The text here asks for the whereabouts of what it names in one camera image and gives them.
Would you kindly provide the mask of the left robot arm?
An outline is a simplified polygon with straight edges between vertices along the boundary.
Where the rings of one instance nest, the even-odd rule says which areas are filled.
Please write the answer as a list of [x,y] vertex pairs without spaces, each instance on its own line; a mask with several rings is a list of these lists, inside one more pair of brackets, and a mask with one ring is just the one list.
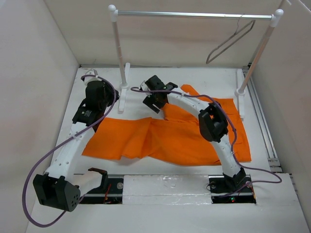
[[106,108],[113,106],[118,98],[118,91],[105,81],[87,83],[86,97],[72,119],[69,142],[61,146],[44,174],[34,177],[33,186],[41,205],[71,212],[89,191],[101,193],[108,188],[105,170],[91,167],[78,177],[74,172],[78,158],[103,121]]

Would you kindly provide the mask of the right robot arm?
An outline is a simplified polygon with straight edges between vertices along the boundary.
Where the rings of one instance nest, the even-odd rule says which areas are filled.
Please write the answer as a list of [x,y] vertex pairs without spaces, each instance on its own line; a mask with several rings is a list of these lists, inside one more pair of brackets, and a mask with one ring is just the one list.
[[183,91],[176,84],[164,84],[156,75],[140,85],[147,97],[143,103],[158,113],[165,105],[175,105],[198,119],[201,136],[210,142],[221,162],[227,193],[239,190],[245,184],[246,173],[236,161],[228,136],[228,121],[220,107]]

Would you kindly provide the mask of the orange trousers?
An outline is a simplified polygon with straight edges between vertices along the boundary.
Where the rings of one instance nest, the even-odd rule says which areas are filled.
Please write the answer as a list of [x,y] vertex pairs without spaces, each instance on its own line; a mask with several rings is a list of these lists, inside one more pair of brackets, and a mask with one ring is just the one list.
[[171,104],[165,105],[163,112],[164,119],[105,118],[82,155],[107,160],[152,157],[180,166],[220,165],[193,115]]

